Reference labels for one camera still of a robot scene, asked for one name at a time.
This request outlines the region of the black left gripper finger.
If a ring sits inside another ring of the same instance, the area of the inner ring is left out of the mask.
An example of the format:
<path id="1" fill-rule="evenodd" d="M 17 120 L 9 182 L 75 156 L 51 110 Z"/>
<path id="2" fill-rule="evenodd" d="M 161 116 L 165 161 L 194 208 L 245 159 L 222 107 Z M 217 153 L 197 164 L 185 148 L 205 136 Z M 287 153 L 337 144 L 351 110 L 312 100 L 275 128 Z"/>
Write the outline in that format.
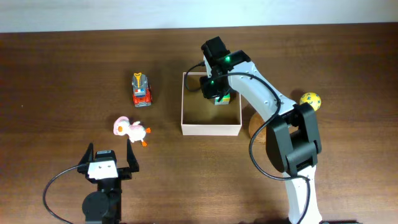
<path id="1" fill-rule="evenodd" d="M 130 139 L 127 139 L 126 146 L 126 159 L 127 163 L 129 164 L 129 169 L 131 172 L 139 172 L 139 164 L 133 153 Z"/>
<path id="2" fill-rule="evenodd" d="M 93 148 L 94 148 L 93 143 L 92 142 L 89 143 L 86 152 L 84 153 L 83 157 L 81 158 L 81 160 L 79 162 L 79 165 L 89 164 L 90 162 L 93 161 L 93 152 L 94 152 Z"/>

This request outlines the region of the colourful two-by-two puzzle cube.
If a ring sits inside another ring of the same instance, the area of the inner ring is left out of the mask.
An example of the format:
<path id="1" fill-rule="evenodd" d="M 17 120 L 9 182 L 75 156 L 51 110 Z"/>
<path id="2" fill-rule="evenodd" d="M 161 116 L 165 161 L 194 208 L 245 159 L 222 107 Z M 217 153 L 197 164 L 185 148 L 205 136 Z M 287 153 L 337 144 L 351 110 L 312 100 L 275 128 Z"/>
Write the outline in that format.
<path id="1" fill-rule="evenodd" d="M 214 100 L 215 105 L 228 105 L 230 102 L 230 94 L 226 94 L 224 96 L 217 96 Z"/>

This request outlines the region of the red grey toy fire truck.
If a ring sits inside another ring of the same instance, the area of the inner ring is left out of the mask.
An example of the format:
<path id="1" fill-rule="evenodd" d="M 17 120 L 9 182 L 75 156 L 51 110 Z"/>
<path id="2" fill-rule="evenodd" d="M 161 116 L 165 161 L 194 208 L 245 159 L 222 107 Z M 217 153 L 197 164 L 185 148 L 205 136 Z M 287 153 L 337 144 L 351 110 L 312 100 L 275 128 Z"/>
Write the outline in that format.
<path id="1" fill-rule="evenodd" d="M 136 108 L 152 104 L 151 87 L 147 76 L 143 73 L 134 73 L 132 76 L 132 100 Z"/>

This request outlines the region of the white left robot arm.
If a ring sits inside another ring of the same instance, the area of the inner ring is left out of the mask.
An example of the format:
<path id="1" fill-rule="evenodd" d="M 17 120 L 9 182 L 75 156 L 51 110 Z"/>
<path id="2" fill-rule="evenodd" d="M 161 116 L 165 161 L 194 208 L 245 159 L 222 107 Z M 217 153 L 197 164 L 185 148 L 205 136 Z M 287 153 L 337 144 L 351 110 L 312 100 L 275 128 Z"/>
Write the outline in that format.
<path id="1" fill-rule="evenodd" d="M 127 167 L 117 167 L 113 150 L 94 151 L 90 143 L 78 163 L 77 171 L 97 190 L 87 195 L 82 203 L 85 223 L 120 223 L 121 221 L 121 182 L 131 180 L 134 172 L 139 172 L 139 164 L 133 153 L 131 141 L 126 144 Z"/>

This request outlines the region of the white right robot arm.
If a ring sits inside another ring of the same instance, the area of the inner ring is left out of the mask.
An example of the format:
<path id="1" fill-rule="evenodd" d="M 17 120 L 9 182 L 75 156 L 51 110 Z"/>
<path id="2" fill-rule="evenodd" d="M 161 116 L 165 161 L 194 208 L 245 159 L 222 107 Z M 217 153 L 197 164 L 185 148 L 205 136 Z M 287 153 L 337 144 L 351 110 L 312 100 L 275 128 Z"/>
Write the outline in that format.
<path id="1" fill-rule="evenodd" d="M 315 110 L 309 103 L 297 104 L 274 88 L 242 50 L 230 52 L 220 37 L 207 40 L 201 51 L 207 74 L 200 78 L 203 96 L 223 97 L 234 90 L 242 95 L 264 120 L 251 137 L 249 157 L 266 177 L 285 183 L 289 222 L 321 223 L 317 205 L 315 171 L 322 151 Z M 266 153 L 281 176 L 263 170 L 253 154 L 254 141 L 266 132 Z"/>

